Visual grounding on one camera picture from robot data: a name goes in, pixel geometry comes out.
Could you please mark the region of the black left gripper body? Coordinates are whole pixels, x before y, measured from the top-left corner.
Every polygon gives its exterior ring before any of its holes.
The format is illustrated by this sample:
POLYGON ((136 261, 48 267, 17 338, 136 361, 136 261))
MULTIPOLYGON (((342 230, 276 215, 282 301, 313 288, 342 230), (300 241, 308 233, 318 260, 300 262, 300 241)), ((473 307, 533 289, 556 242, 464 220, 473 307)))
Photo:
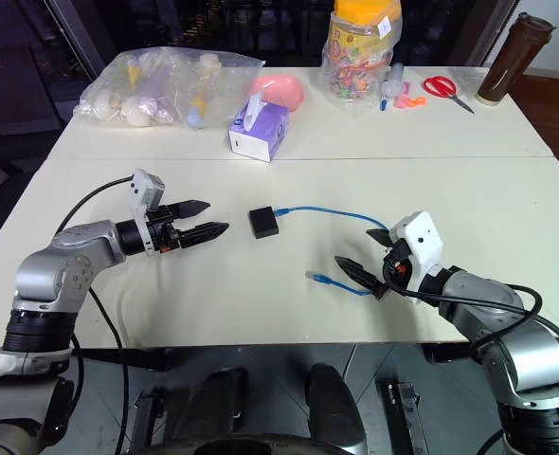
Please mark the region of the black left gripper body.
POLYGON ((155 251, 166 253, 181 247, 180 231, 173 226, 173 222, 181 217, 178 204, 161 205, 148 210, 146 215, 155 251))

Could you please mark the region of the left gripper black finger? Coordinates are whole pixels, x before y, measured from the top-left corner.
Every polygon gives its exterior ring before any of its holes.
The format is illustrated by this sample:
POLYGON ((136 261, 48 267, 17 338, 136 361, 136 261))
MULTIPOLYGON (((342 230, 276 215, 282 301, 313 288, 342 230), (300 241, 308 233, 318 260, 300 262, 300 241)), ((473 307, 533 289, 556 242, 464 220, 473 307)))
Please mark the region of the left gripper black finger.
POLYGON ((207 222, 191 229, 181 230, 178 234, 178 243, 183 249, 198 246, 220 237, 228 228, 229 223, 207 222))
POLYGON ((210 203, 200 200, 187 200, 168 205, 173 219, 187 219, 198 215, 209 207, 210 203))

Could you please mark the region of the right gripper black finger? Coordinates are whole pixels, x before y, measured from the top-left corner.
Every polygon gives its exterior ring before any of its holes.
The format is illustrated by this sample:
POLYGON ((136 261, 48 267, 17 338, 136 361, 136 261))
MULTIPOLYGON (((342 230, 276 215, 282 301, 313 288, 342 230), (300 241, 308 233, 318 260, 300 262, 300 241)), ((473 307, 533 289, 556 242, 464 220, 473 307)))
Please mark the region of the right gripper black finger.
POLYGON ((387 293, 387 285, 360 263, 341 256, 335 256, 334 259, 351 280, 370 291, 376 299, 380 300, 387 293))
POLYGON ((366 233, 379 245, 386 248, 393 248, 394 241, 389 235, 389 231, 386 228, 372 228, 368 229, 366 233))

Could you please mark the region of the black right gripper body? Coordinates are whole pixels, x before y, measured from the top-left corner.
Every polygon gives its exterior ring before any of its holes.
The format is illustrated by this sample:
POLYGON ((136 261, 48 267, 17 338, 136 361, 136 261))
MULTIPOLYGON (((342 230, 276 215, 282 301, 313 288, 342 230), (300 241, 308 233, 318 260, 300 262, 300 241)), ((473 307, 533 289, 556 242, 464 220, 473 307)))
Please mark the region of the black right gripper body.
POLYGON ((412 275, 410 255, 411 250, 404 239, 400 239, 388 249, 383 259, 382 271, 389 288, 407 288, 412 275))

